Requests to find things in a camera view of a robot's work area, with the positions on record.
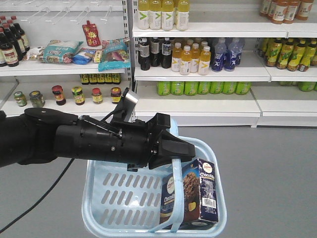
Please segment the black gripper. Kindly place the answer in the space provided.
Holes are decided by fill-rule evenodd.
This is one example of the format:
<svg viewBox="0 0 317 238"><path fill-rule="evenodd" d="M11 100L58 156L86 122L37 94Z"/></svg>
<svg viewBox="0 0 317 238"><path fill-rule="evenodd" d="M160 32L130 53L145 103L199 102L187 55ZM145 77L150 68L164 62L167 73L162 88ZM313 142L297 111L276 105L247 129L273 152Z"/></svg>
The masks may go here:
<svg viewBox="0 0 317 238"><path fill-rule="evenodd" d="M113 121L104 124L83 116L75 125L60 125L55 134L58 157L107 161L150 170L172 164L172 159L191 161L195 146L167 130L170 116L157 113L148 122Z"/></svg>

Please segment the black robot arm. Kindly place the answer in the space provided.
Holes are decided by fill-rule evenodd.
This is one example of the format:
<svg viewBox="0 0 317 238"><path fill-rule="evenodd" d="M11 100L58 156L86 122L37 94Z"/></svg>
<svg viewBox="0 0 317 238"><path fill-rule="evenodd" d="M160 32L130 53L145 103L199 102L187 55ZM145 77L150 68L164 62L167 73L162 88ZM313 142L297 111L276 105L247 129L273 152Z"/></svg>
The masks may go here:
<svg viewBox="0 0 317 238"><path fill-rule="evenodd" d="M0 114L0 165L44 164L58 157L123 163L128 170L154 169L173 159L192 160L195 147L169 133L170 116L145 122L97 120L48 108L28 108L16 117Z"/></svg>

